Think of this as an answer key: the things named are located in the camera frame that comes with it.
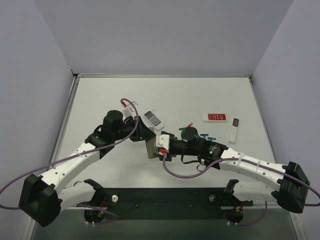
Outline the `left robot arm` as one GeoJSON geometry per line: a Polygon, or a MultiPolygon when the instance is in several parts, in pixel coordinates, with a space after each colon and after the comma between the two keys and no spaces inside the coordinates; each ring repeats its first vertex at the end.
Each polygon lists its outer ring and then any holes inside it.
{"type": "Polygon", "coordinates": [[[30,174],[23,183],[19,208],[42,227],[51,224],[62,211],[70,207],[62,195],[67,184],[91,164],[102,159],[117,142],[152,140],[156,134],[140,116],[124,118],[118,110],[110,110],[92,134],[66,161],[57,162],[39,176],[30,174]]]}

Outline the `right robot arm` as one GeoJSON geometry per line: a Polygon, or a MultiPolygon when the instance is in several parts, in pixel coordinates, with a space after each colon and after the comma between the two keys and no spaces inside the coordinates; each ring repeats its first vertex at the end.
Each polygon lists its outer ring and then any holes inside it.
{"type": "Polygon", "coordinates": [[[174,156],[195,156],[195,162],[204,170],[215,168],[234,172],[252,179],[252,182],[230,180],[226,191],[238,201],[266,201],[277,203],[283,209],[301,214],[307,206],[310,182],[301,166],[263,161],[237,152],[218,142],[201,137],[194,127],[187,127],[178,139],[171,133],[156,136],[158,153],[168,160],[174,156]]]}

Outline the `beige remote control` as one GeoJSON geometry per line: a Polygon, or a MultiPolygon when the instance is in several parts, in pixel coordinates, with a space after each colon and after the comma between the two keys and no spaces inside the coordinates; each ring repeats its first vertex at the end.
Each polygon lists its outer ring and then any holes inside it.
{"type": "Polygon", "coordinates": [[[147,157],[149,159],[154,159],[159,157],[158,148],[156,147],[156,135],[152,139],[146,140],[145,146],[146,146],[147,157]]]}

